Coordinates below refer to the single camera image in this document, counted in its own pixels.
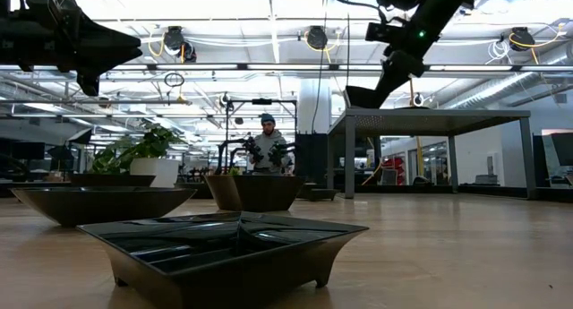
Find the white planter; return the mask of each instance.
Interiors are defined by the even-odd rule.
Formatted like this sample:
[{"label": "white planter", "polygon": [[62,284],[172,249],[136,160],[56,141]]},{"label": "white planter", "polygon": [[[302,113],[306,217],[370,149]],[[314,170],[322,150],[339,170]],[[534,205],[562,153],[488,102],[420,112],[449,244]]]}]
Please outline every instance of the white planter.
[{"label": "white planter", "polygon": [[179,161],[170,159],[134,159],[130,166],[132,175],[155,175],[151,187],[173,188],[178,171]]}]

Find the shallow black bowl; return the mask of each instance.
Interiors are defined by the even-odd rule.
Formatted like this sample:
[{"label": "shallow black bowl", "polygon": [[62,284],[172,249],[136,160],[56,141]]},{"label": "shallow black bowl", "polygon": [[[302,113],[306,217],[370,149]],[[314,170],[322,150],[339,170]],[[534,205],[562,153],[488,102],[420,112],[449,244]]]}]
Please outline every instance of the shallow black bowl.
[{"label": "shallow black bowl", "polygon": [[157,308],[256,308],[315,280],[367,227],[250,212],[79,226],[103,242],[118,286]]},{"label": "shallow black bowl", "polygon": [[102,174],[74,174],[70,175],[70,182],[74,186],[128,186],[128,187],[149,187],[153,183],[155,176],[141,175],[102,175]]},{"label": "shallow black bowl", "polygon": [[205,176],[221,210],[288,210],[304,180],[295,176]]},{"label": "shallow black bowl", "polygon": [[161,217],[194,190],[149,187],[57,187],[12,189],[18,199],[64,227]]}]

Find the man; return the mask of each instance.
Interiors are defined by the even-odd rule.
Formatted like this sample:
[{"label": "man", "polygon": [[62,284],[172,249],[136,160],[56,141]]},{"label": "man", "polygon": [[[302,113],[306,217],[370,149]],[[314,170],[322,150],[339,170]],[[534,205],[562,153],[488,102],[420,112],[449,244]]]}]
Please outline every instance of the man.
[{"label": "man", "polygon": [[256,145],[261,148],[262,160],[255,162],[252,156],[249,161],[254,165],[254,175],[280,176],[280,171],[288,164],[290,158],[286,155],[280,160],[280,165],[269,159],[269,152],[275,144],[287,144],[279,130],[275,129],[275,118],[264,113],[261,116],[262,133],[254,137]]}]

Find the black table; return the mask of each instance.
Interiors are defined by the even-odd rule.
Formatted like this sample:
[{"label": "black table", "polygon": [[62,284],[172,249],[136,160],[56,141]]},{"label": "black table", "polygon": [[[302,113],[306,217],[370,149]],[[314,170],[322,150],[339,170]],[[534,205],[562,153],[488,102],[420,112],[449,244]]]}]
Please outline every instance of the black table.
[{"label": "black table", "polygon": [[[519,110],[449,110],[449,109],[371,109],[348,108],[330,127],[328,157],[328,188],[334,188],[335,135],[346,136],[345,160],[355,159],[356,136],[381,135],[445,136],[448,137],[451,185],[458,190],[456,136],[495,125],[519,121],[526,173],[527,198],[536,197],[533,145],[529,127],[529,111]],[[355,165],[345,162],[345,197],[355,196]]]}]

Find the white column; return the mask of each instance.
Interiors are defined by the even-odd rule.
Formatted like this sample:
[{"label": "white column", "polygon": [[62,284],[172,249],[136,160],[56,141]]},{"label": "white column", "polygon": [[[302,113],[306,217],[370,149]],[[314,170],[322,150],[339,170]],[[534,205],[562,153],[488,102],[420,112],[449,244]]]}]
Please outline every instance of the white column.
[{"label": "white column", "polygon": [[298,132],[300,134],[326,133],[330,128],[330,79],[302,79],[298,92]]}]

